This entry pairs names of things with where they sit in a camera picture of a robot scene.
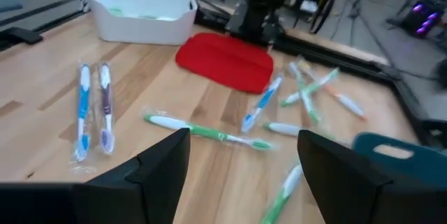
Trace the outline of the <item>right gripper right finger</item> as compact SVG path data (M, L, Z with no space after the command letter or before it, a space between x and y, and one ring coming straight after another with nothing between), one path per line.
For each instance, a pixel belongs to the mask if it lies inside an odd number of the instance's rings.
M386 172L350 148L300 131L298 155L326 224L447 224L447 188ZM384 145L375 151L408 158Z

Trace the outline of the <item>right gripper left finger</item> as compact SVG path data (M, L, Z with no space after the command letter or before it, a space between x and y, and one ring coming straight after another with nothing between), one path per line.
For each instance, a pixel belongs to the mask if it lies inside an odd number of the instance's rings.
M181 128L84 183L0 183L0 224L173 224L190 147Z

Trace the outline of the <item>green toothbrush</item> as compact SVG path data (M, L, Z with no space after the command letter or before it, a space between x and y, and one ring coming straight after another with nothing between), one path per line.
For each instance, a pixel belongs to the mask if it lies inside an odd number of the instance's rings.
M273 203L266 211L260 224L275 224L279 215L282 212L285 204L288 202L289 197L295 191L300 184L302 176L302 165L297 163L296 166L288 173L288 176L284 180L280 191L277 193Z
M318 114L316 113L316 110L314 109L314 106L313 106L311 98L309 97L309 94L305 91L305 80L304 80L301 72L298 70L297 65L293 62L289 64L289 68L290 68L290 71L296 77L296 80L298 83L298 89L300 92L300 97L301 97L304 107L307 111L307 114L309 115L309 118L315 124L319 124L320 119L318 117Z
M308 130L310 132L316 133L331 140L337 139L333 134L325 132L319 128L305 128L302 126L296 126L293 124L286 124L281 122L267 122L263 124L263 127L273 133L277 133L280 135L287 135L291 137L298 137L300 131Z
M210 138L220 142L236 142L244 144L252 149L259 151L272 151L274 145L260 138L247 139L225 133L215 128L208 128L198 124L193 124L189 121L183 121L180 119L167 117L160 114L146 114L143 119L147 123L151 123L160 127L168 128L171 130L179 130L181 128L188 128L193 135Z
M305 88L304 88L304 92L306 92L308 94L311 94L311 93L319 90L321 87L324 87L329 81L332 81L339 75L338 68L333 69L331 72L329 72L324 77L317 77L312 69L304 70L304 72L305 72L305 74L308 74L308 76L310 76L314 80L311 84L305 86ZM300 91L297 91L294 94L291 94L286 99L284 99L280 103L280 105L282 107L286 107L286 106L296 103L297 101L299 101L301 99L300 94L301 94Z
M174 21L174 17L164 17L164 16L155 16L155 15L147 15L147 14L140 14L140 13L130 13L127 11L124 11L121 8L109 8L108 11L118 17L131 17L131 18L138 18L138 19L147 19L147 20L163 20L163 21Z

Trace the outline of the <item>purple toothbrush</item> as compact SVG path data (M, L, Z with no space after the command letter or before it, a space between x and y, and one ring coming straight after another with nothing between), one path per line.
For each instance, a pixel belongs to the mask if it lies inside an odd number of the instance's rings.
M110 67L107 64L101 64L98 69L99 88L101 92L101 113L102 126L100 136L100 146L107 155L113 153L115 148L115 135L112 131L113 126L113 107L112 107L112 82Z

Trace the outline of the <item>blue toothbrush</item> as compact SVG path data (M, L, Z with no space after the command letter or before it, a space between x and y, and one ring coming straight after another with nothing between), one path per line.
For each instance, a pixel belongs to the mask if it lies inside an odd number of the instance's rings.
M91 91L91 71L89 64L82 64L79 71L78 85L78 130L75 142L74 157L77 162L83 161L89 152L90 132L90 91Z
M244 117L244 119L242 121L242 127L241 127L241 131L243 133L248 133L252 129L257 117L260 115L260 113L263 111L265 106L268 104L271 97L273 97L275 91L278 90L280 84L282 83L282 80L283 80L282 75L277 76L268 85L267 89L261 95L261 98L259 99L257 104L254 106L253 110L246 114L246 116Z

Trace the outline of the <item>teal plastic bin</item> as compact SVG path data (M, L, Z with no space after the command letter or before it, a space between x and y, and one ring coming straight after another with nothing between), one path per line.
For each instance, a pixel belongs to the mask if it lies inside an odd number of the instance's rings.
M410 151L412 155L408 158L395 158L374 150L381 145ZM352 150L386 172L447 188L447 156L439 151L376 133L359 133L353 141Z

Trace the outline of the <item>red plastic bin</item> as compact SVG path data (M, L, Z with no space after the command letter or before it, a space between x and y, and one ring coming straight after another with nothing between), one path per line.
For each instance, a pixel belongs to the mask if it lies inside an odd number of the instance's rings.
M261 94L274 63L266 50L217 33L197 33L178 50L178 66L226 87Z

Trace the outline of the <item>white plastic bin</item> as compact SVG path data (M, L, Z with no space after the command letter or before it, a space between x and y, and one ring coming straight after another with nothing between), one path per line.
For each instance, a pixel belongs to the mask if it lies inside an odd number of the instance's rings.
M92 12L98 37L112 42L182 45L191 35L196 0L83 0ZM174 17L174 21L118 17L109 8L130 13Z

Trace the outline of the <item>computer with purple lights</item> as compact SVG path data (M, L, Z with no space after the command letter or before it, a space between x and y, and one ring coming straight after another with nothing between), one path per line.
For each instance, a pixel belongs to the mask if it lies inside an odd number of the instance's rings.
M409 12L409 31L423 38L438 25L443 14L444 11L437 4L417 1Z

